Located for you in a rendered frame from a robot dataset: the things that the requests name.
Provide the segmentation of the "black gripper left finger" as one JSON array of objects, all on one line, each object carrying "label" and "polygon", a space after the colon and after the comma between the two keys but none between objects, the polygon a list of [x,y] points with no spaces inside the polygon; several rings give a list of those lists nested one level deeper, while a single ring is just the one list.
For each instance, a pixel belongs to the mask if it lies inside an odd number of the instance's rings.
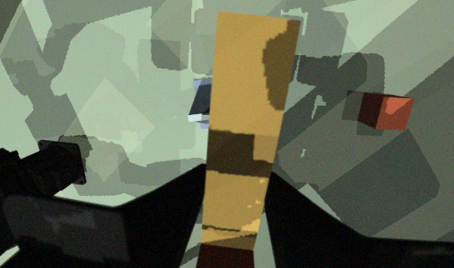
[{"label": "black gripper left finger", "polygon": [[8,195],[3,212],[24,245],[114,268],[179,268],[204,199],[206,164],[110,207],[34,191]]}]

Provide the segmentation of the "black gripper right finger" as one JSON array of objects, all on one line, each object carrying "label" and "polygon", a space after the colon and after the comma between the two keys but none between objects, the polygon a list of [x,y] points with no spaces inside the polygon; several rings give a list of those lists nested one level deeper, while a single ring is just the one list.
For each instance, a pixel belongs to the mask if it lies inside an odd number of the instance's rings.
[{"label": "black gripper right finger", "polygon": [[454,268],[454,242],[366,237],[274,172],[264,206],[276,268]]}]

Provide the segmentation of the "reddish-brown block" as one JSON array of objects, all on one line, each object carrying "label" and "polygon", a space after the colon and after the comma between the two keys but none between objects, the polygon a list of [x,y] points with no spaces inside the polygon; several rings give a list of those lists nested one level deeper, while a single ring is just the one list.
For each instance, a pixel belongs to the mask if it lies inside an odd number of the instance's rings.
[{"label": "reddish-brown block", "polygon": [[414,98],[364,93],[358,122],[375,129],[405,130]]}]

